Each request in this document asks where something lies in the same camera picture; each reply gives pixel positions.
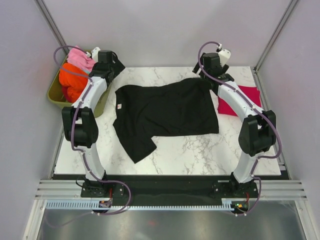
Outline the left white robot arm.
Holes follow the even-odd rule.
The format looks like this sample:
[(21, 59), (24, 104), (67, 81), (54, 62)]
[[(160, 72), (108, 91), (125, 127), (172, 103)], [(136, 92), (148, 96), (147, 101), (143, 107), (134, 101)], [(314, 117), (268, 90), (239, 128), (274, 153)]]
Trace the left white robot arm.
[(96, 53), (97, 63), (85, 76), (87, 84), (79, 98), (61, 111), (64, 136), (71, 143), (73, 151), (82, 157), (85, 168), (85, 183), (92, 185), (92, 191), (99, 197), (110, 191), (109, 180), (101, 164), (97, 140), (99, 128), (94, 110), (99, 99), (113, 80), (125, 69), (117, 54), (111, 50), (99, 50)]

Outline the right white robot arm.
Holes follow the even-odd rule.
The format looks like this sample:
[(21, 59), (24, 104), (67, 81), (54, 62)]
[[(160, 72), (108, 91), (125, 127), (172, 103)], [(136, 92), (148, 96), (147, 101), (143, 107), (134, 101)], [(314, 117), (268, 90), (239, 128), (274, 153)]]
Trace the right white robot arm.
[(226, 62), (230, 56), (226, 49), (199, 54), (193, 72), (210, 83), (211, 90), (231, 107), (242, 122), (238, 136), (242, 152), (229, 184), (230, 193), (240, 197), (247, 191), (246, 183), (254, 179), (259, 160), (276, 143), (276, 115), (255, 104), (226, 73), (229, 68)]

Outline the black t shirt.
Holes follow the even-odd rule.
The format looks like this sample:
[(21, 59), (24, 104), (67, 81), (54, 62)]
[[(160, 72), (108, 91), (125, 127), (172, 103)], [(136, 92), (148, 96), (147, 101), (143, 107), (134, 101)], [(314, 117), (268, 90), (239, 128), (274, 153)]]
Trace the black t shirt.
[(155, 151), (152, 137), (218, 134), (210, 90), (210, 83), (198, 77), (117, 89), (113, 127), (130, 159), (136, 164)]

